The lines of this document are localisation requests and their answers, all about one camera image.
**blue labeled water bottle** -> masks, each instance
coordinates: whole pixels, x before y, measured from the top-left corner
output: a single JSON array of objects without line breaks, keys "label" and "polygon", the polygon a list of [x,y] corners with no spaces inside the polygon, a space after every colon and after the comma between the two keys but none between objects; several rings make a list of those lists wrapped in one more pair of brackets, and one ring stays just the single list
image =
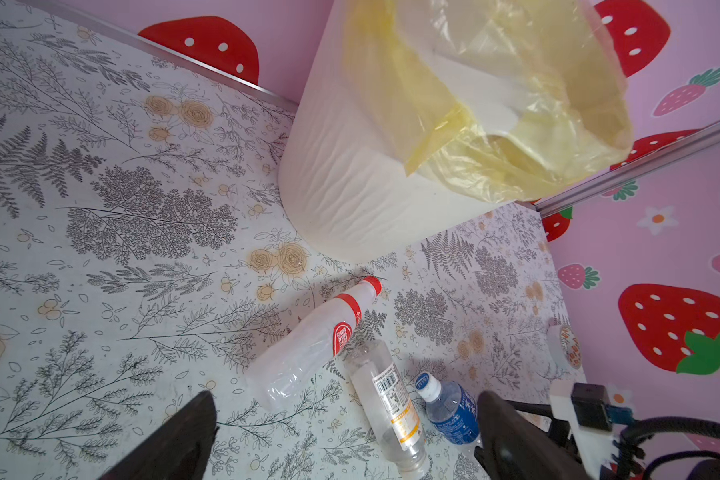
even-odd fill
[{"label": "blue labeled water bottle", "polygon": [[430,372],[416,377],[416,390],[427,403],[427,417],[455,445],[480,439],[478,408],[474,398],[456,382],[442,382]]}]

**red band on bottle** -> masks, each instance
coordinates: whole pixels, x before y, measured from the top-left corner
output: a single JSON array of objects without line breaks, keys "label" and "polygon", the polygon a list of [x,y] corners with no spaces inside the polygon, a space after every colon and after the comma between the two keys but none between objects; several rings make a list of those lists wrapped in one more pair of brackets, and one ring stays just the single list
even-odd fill
[{"label": "red band on bottle", "polygon": [[351,336],[352,327],[348,323],[341,322],[333,327],[333,356],[336,356],[344,348]]},{"label": "red band on bottle", "polygon": [[338,295],[336,295],[336,298],[344,300],[347,305],[349,305],[349,308],[352,309],[352,313],[355,314],[355,325],[358,325],[360,323],[360,320],[362,319],[362,312],[360,311],[360,305],[358,305],[355,297],[346,293],[339,293]]},{"label": "red band on bottle", "polygon": [[375,276],[366,276],[363,280],[373,285],[374,290],[376,290],[376,296],[382,292],[382,283],[379,282]]}]

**bottle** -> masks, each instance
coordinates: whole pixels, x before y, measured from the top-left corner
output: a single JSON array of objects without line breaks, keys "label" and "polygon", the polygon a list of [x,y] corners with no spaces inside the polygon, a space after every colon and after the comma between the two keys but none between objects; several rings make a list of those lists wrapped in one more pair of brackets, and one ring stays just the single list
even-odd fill
[{"label": "bottle", "polygon": [[381,292],[381,282],[366,276],[315,308],[288,336],[261,353],[245,374],[259,405],[268,412],[280,412],[297,400],[301,383],[342,350],[362,312]]},{"label": "bottle", "polygon": [[361,345],[345,365],[384,458],[398,467],[403,480],[427,475],[424,428],[386,344]]},{"label": "bottle", "polygon": [[421,372],[415,386],[427,403],[427,418],[444,437],[455,445],[480,443],[477,404],[461,385],[440,383],[430,372]]}]

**white flower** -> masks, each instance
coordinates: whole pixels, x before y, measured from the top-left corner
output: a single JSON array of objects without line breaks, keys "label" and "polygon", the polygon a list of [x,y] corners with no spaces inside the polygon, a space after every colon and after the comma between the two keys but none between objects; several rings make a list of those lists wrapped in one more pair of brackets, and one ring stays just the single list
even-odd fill
[{"label": "white flower", "polygon": [[613,383],[606,385],[608,390],[608,399],[610,404],[617,407],[632,408],[632,413],[635,413],[635,405],[632,403],[632,391],[620,389]]},{"label": "white flower", "polygon": [[662,209],[649,206],[646,208],[645,218],[641,218],[637,225],[645,226],[653,235],[658,235],[665,226],[677,226],[679,224],[677,220],[672,218],[674,209],[674,206],[665,206]]}]

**red label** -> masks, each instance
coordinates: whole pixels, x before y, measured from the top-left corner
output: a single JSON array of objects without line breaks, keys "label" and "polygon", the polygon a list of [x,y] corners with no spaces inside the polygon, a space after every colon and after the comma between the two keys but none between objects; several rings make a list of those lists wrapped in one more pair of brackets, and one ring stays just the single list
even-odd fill
[{"label": "red label", "polygon": [[352,313],[355,314],[355,326],[359,324],[360,320],[362,320],[362,312],[360,311],[360,305],[358,305],[355,297],[346,293],[339,293],[338,295],[336,295],[336,298],[344,300],[347,305],[349,305],[349,308],[352,309]]},{"label": "red label", "polygon": [[333,328],[333,356],[344,348],[351,336],[352,327],[348,323],[341,322]]}]

